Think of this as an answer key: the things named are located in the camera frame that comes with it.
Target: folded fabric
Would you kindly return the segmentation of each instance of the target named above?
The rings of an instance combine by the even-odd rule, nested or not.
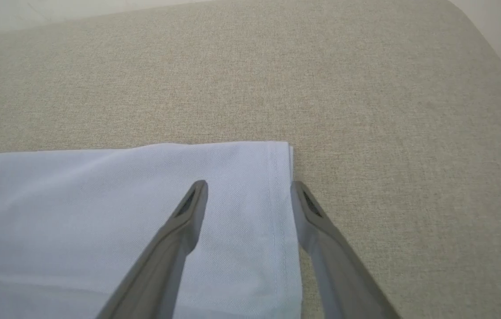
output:
[[[193,182],[209,197],[174,318],[298,318],[282,142],[0,154],[0,318],[89,318]]]

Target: beige fabric surface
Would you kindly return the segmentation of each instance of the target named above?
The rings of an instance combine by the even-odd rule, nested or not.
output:
[[[447,0],[217,1],[0,35],[0,152],[236,140],[295,147],[402,316],[501,318],[501,61]]]

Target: gray upholstered table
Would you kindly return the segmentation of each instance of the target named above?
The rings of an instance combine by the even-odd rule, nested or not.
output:
[[[294,146],[404,317],[501,318],[501,61],[447,0],[216,1],[0,35],[0,152],[233,140]]]

